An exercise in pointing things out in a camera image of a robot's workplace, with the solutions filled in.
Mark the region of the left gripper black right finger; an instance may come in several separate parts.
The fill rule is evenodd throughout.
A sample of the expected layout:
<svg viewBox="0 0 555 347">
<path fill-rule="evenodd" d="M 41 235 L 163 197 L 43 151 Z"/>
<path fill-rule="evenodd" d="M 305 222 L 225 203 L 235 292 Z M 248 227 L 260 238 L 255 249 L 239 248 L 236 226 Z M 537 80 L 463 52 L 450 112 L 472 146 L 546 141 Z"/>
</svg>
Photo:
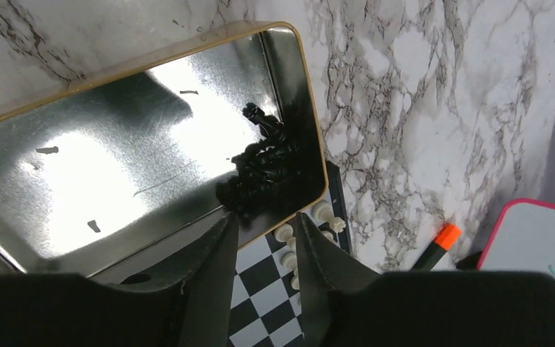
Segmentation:
<svg viewBox="0 0 555 347">
<path fill-rule="evenodd" d="M 542 273 L 379 274 L 295 217 L 307 346 L 555 346 L 555 280 Z"/>
</svg>

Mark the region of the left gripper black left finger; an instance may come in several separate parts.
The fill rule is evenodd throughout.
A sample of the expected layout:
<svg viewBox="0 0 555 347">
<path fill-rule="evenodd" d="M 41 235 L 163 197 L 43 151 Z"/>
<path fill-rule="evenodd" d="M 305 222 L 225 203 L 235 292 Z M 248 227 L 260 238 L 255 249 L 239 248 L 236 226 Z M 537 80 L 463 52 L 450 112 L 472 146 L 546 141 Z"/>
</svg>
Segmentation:
<svg viewBox="0 0 555 347">
<path fill-rule="evenodd" d="M 119 284 L 78 274 L 0 275 L 0 346 L 224 346 L 238 221 Z"/>
</svg>

